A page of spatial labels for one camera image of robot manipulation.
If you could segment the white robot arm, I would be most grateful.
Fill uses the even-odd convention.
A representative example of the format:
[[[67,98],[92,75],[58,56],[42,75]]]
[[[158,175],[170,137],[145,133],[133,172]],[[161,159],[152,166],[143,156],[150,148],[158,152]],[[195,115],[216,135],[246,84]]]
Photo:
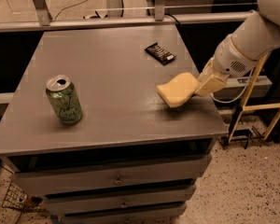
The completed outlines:
[[[280,0],[258,0],[258,10],[217,46],[197,77],[194,92],[207,96],[227,85],[229,77],[243,77],[259,59],[280,48]]]

